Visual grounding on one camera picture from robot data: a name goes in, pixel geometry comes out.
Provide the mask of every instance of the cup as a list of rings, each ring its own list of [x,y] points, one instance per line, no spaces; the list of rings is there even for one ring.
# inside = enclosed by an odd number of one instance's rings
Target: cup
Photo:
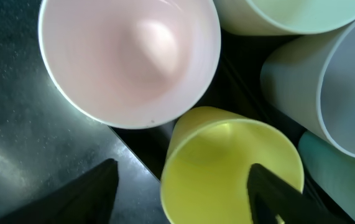
[[[355,158],[308,131],[298,150],[315,182],[355,221]]]
[[[39,44],[71,104],[107,125],[141,129],[201,98],[221,34],[210,0],[43,0]]]
[[[355,20],[355,1],[214,0],[221,27],[237,35],[319,34]]]
[[[268,124],[212,107],[183,115],[173,130],[161,178],[161,201],[174,224],[252,223],[247,178],[262,164],[302,191],[293,144]]]
[[[260,82],[269,103],[355,157],[355,22],[277,49]]]

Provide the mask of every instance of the highlight inside pink cup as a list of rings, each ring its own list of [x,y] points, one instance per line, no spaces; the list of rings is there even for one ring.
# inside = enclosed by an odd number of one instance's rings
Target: highlight inside pink cup
[[[44,0],[39,42],[64,97],[110,126],[154,127],[204,94],[220,53],[210,0]]]

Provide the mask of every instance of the countertop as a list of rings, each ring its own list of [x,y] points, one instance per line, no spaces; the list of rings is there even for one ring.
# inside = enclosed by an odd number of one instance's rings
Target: countertop
[[[110,223],[168,223],[159,181],[52,83],[37,40],[39,6],[0,1],[0,216],[113,158],[120,180]]]

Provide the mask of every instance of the light green cup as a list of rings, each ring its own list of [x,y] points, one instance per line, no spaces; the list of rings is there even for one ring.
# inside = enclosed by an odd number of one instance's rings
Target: light green cup
[[[298,150],[315,182],[355,221],[355,158],[309,131]]]

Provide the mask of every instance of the black object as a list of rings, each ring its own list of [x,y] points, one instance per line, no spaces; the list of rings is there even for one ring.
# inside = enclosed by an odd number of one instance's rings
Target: black object
[[[0,224],[108,223],[118,182],[118,163],[107,159],[47,197],[0,218]]]
[[[260,164],[254,164],[249,172],[247,191],[254,224],[277,223],[279,215],[286,224],[298,223],[346,223],[277,177]]]

